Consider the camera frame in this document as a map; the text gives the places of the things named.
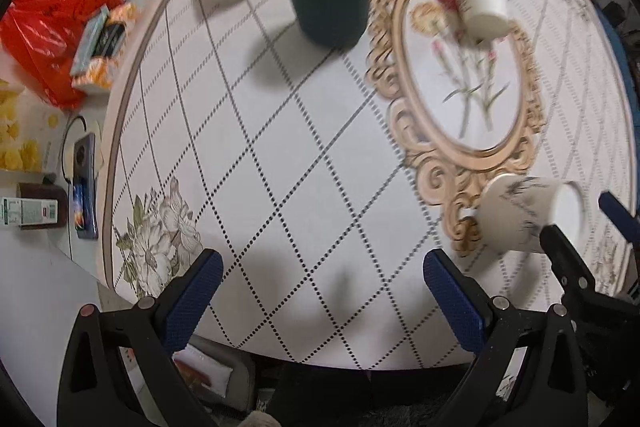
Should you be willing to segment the white green medicine box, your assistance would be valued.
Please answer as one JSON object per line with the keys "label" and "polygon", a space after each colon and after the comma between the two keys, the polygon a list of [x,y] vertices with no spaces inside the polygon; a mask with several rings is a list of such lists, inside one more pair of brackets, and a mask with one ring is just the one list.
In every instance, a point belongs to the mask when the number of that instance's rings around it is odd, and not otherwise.
{"label": "white green medicine box", "polygon": [[58,202],[55,199],[1,199],[1,224],[5,227],[40,227],[57,223]]}

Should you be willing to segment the yellow snack bag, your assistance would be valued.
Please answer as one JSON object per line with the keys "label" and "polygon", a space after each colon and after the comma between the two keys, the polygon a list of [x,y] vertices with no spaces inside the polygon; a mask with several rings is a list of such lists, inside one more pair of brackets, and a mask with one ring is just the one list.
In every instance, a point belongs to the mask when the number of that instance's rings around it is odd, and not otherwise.
{"label": "yellow snack bag", "polygon": [[22,135],[18,119],[17,103],[23,91],[16,84],[1,81],[1,169],[40,172],[40,146]]}

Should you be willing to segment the dark smartphone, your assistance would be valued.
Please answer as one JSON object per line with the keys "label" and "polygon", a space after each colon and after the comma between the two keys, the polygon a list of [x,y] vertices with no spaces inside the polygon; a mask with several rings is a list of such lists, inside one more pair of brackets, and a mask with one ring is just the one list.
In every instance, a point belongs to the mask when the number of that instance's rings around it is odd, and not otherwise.
{"label": "dark smartphone", "polygon": [[95,241],[96,224],[96,135],[87,133],[74,145],[73,155],[74,227],[80,239]]}

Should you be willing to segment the red plastic bag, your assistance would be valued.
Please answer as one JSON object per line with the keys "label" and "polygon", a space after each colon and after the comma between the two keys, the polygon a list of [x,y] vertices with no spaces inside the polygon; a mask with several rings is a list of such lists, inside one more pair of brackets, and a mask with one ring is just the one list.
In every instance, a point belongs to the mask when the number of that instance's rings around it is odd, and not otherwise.
{"label": "red plastic bag", "polygon": [[124,0],[12,0],[1,19],[1,42],[30,76],[25,86],[59,109],[85,95],[72,87],[73,58],[86,23],[102,6]]}

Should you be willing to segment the orange packaged box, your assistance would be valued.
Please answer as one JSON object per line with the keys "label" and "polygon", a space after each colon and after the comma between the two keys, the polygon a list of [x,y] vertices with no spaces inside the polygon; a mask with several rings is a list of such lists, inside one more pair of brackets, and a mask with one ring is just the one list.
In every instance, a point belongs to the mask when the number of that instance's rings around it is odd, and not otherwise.
{"label": "orange packaged box", "polygon": [[138,18],[137,5],[102,5],[86,23],[70,68],[70,85],[86,95],[112,89],[127,40]]}

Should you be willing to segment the floral diamond pattern tablecloth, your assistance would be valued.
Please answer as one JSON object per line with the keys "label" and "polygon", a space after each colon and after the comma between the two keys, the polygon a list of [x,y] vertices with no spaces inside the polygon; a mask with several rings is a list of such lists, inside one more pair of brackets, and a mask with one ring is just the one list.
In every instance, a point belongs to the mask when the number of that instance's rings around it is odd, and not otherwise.
{"label": "floral diamond pattern tablecloth", "polygon": [[506,0],[471,37],[457,0],[372,0],[353,48],[316,46],[291,0],[149,0],[104,121],[96,273],[158,294],[204,247],[224,259],[198,325],[294,362],[416,369],[464,359],[422,279],[442,248],[491,294],[546,309],[541,255],[497,254],[473,212],[496,174],[584,191],[579,249],[598,291],[631,250],[598,207],[636,205],[624,77],[590,0]]}

